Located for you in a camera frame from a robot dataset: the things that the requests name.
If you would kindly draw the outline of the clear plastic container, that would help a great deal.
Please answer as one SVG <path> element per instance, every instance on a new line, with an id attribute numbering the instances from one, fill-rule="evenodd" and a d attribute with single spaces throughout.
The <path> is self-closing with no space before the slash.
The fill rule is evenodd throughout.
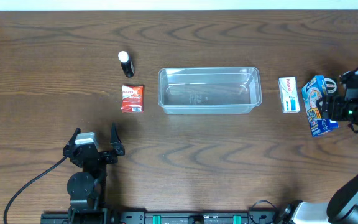
<path id="1" fill-rule="evenodd" d="M 168 115 L 247 114 L 262 103 L 255 67 L 163 68 L 158 104 Z"/>

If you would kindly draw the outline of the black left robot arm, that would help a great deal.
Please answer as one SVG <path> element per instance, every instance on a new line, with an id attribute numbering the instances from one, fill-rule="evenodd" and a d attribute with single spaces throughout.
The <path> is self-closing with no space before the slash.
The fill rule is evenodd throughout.
<path id="1" fill-rule="evenodd" d="M 72 223 L 107 222 L 110 212 L 105 208 L 105 190 L 108 164 L 118 162 L 125 154 L 125 148 L 117 134 L 116 125 L 111 126 L 109 151 L 99 151 L 94 132 L 82 133 L 76 128 L 63 148 L 63 156 L 81 168 L 67 182 L 70 195 L 69 219 Z"/>

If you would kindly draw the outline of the green Zam-Buk tin box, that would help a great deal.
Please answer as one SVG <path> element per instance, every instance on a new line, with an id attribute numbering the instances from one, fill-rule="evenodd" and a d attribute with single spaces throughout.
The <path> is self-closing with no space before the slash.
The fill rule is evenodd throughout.
<path id="1" fill-rule="evenodd" d="M 335 78 L 325 78 L 326 92 L 328 95 L 337 95 L 338 94 L 338 85 Z"/>

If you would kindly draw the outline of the white Panadol box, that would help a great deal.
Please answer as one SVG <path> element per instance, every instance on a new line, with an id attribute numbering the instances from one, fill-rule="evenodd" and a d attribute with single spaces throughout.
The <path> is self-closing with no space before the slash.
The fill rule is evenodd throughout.
<path id="1" fill-rule="evenodd" d="M 295 77 L 281 77 L 278 79 L 280 99 L 283 113 L 299 113 L 300 104 Z"/>

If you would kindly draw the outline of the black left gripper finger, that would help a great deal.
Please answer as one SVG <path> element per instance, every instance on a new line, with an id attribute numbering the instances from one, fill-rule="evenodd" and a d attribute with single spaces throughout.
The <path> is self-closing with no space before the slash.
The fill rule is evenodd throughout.
<path id="1" fill-rule="evenodd" d="M 112 123 L 111 125 L 110 145 L 112 146 L 113 149 L 122 148 L 122 142 L 119 139 L 115 123 Z"/>
<path id="2" fill-rule="evenodd" d="M 75 139 L 77 137 L 77 135 L 79 135 L 81 133 L 81 129 L 80 128 L 76 128 L 72 137 L 69 139 L 68 141 L 68 146 L 73 146 L 75 145 Z"/>

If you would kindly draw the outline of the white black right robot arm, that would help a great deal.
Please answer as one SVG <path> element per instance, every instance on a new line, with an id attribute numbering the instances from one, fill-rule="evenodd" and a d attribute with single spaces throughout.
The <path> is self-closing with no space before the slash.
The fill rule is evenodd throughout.
<path id="1" fill-rule="evenodd" d="M 324 118 L 348 121 L 358 133 L 358 98 L 328 95 L 316 102 Z M 341 187 L 326 203 L 301 200 L 289 204 L 276 216 L 275 223 L 358 223 L 358 174 Z"/>

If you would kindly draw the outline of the blue Cool Fever box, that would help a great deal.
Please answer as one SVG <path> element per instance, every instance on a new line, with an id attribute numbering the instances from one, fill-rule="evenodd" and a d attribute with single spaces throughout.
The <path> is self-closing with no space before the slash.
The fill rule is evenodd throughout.
<path id="1" fill-rule="evenodd" d="M 324 135 L 339 127 L 337 121 L 324 119 L 318 109 L 317 101 L 327 95 L 326 82 L 323 75 L 314 76 L 302 89 L 306 116 L 308 118 L 311 135 L 313 137 Z"/>

